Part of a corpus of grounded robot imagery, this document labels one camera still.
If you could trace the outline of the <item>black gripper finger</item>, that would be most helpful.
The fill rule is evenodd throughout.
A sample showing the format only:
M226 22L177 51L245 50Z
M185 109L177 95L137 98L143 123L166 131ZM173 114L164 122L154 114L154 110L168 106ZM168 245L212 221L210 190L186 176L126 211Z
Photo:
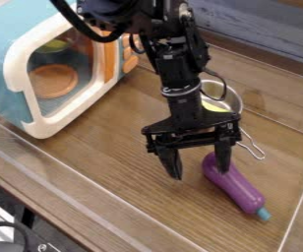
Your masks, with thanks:
M216 166L220 173L226 173L230 166L232 141L228 136L220 134L214 137Z
M184 167L178 150L168 147L160 147L157 149L157 156L170 177L181 180Z

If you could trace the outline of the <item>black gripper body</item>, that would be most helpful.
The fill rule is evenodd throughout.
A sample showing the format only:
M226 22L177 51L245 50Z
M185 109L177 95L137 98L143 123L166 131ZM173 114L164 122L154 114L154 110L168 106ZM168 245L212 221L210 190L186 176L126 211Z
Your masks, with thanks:
M230 153L241 140L234 111L213 111L204 107L200 90L166 96L170 116L142 128L146 150L158 155L165 150L178 150L213 145L217 153Z

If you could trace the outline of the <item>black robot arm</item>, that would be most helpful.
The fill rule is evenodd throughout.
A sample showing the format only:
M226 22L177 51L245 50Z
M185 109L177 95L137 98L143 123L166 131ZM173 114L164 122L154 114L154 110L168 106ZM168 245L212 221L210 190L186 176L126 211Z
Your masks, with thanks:
M241 140L240 115L204 108L200 73L206 70L208 45L196 28L186 0L77 0L61 8L78 32L97 42L127 33L139 37L133 49L147 56L162 82L170 116L142 128L146 149L169 175L182 177L180 150L212 145L220 172L229 170L232 147Z

